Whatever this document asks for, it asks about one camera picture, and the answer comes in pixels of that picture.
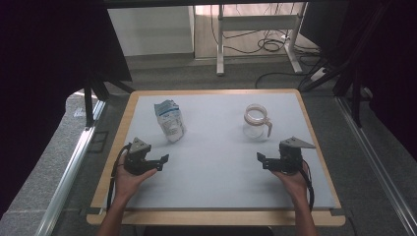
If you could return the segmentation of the person's left hand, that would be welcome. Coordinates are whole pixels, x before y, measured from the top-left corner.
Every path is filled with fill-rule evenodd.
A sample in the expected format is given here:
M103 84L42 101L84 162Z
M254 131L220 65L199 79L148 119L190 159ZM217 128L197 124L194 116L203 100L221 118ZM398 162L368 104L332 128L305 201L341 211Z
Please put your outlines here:
M137 193L141 184L153 176L157 170L152 169L142 175L136 176L124 168L124 160L125 154L120 157L116 167L114 200L127 202Z

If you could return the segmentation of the white table mat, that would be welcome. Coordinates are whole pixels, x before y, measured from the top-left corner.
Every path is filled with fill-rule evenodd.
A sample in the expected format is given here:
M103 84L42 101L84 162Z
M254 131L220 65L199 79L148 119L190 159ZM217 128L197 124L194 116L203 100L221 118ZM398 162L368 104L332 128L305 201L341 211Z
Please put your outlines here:
M291 137L315 148L302 155L311 167L315 208L332 208L335 198L319 155L319 146L307 123L298 93L183 94L173 96L181 110L185 135L169 142L154 114L163 95L141 95L134 100L126 143L139 138L151 145L147 157L169 159L161 171L147 179L130 199L130 209L276 209L290 208L282 183L257 160L260 152L279 156L278 145ZM261 137L243 132L244 113L257 103L268 111L271 135L265 127Z

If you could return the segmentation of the white and blue salt bag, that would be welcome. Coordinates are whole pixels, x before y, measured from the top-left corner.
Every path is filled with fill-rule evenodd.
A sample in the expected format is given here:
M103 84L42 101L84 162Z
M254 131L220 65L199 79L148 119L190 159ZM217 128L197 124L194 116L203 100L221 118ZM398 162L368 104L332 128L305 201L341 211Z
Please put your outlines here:
M186 128L179 105L173 100L164 100L154 106L154 112L163 134L171 143L179 141Z

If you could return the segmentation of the person's right hand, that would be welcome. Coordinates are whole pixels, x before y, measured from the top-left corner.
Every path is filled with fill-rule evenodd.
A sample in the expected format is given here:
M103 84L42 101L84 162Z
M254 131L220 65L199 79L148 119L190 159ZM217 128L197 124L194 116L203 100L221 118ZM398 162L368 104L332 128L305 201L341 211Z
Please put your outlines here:
M272 174L282 182L286 192L293 201L307 200L307 184L301 173L286 175L272 171Z

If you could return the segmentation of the white power strip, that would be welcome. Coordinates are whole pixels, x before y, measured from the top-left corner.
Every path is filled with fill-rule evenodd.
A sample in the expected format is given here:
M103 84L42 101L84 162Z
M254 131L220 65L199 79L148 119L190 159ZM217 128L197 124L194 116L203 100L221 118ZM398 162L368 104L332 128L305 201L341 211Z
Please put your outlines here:
M322 76L324 76L327 73L327 69L322 67L321 69L319 69L315 74L313 74L310 78L311 81L316 81L318 79L320 79Z

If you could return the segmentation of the black curtain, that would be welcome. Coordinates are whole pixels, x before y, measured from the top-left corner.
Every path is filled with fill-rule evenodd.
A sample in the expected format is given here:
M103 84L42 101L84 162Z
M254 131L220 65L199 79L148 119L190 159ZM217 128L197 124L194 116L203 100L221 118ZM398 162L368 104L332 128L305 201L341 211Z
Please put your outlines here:
M359 69L370 107L417 160L417 0L348 0L339 41L346 58L378 4L389 6L365 45Z
M130 72L104 0L0 0L0 217L88 81Z

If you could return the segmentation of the white metal desk frame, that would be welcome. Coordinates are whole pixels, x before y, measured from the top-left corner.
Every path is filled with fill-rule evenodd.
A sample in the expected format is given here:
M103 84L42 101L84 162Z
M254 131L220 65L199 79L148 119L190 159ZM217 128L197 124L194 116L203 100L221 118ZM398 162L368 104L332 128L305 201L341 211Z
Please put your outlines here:
M284 44L284 49L294 72L296 74L302 74L303 71L295 55L294 46L304 17L305 8L306 3L303 3L295 15L224 17L222 5L220 5L217 30L216 74L218 76L224 75L222 34L225 31L239 30L290 30L290 40Z

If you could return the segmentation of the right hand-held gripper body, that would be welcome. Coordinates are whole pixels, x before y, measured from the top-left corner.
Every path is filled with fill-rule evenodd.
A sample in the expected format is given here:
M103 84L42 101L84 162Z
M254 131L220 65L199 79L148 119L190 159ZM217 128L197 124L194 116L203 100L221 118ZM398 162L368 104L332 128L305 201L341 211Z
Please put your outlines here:
M293 175L303 166L302 148L315 148L315 146L295 137L279 143L280 160L283 162L282 173Z

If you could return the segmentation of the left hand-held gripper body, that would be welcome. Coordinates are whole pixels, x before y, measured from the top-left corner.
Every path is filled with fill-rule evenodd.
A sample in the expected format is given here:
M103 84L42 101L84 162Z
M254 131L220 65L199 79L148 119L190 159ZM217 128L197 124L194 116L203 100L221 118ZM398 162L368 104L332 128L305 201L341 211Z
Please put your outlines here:
M146 156L151 150L151 145L139 138L134 138L124 160L124 168L133 175L142 175L147 172Z

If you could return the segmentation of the white panel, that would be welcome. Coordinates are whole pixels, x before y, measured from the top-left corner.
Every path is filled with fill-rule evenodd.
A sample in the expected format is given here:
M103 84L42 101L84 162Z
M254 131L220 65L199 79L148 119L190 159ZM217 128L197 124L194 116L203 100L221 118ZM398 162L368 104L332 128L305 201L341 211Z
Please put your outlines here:
M109 9L125 56L194 52L194 12L190 6Z

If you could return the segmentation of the aluminium rail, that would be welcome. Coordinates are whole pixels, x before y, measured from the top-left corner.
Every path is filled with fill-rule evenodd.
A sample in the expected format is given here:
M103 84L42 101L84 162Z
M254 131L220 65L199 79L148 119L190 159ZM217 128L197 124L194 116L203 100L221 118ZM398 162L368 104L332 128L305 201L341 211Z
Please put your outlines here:
M77 145L60 179L56 191L51 198L48 208L46 209L46 212L34 233L34 236L51 236L64 204L67 201L73 183L77 177L85 154L87 153L89 143L95 132L97 121L105 107L105 104L105 101L100 100L95 104L91 112L92 122L81 132Z
M412 211L410 205L395 186L387 170L377 155L374 147L371 145L368 137L362 128L360 128L351 117L351 108L344 98L335 99L345 120L356 138L360 148L365 154L366 159L380 182L384 192L391 203L395 213L402 223L408 236L417 236L417 216Z

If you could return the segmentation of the black metal stand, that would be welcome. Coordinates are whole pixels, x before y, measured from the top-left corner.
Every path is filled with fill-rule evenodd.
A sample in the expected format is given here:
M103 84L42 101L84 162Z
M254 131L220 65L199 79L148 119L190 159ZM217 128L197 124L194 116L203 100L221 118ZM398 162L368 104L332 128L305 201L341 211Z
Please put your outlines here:
M351 97L351 118L355 124L361 128L360 121L360 103L361 95L361 77L358 71L359 61L364 54L366 46L370 43L371 37L380 24L385 12L387 11L392 0L377 0L378 4L373 8L366 23L360 29L360 34L357 43L349 52L347 59L338 67L335 67L330 72L324 74L316 81L307 85L300 84L298 90L300 92L311 91L318 86L328 82L329 80L338 77L332 92L335 96L345 96L349 88L352 88Z
M85 109L86 109L86 126L89 128L94 123L93 108L92 108L92 93L97 96L100 101L106 101L109 98L109 91L102 79L88 76L85 79Z

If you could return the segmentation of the glass jar with beige rim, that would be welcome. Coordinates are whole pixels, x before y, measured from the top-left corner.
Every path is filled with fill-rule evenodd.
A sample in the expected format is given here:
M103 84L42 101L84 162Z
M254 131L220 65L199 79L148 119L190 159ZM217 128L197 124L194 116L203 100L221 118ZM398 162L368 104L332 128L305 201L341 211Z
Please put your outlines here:
M243 132L247 137L251 139L261 137L265 127L268 127L267 137L270 137L272 123L268 118L268 111L262 105L257 103L248 105L243 118Z

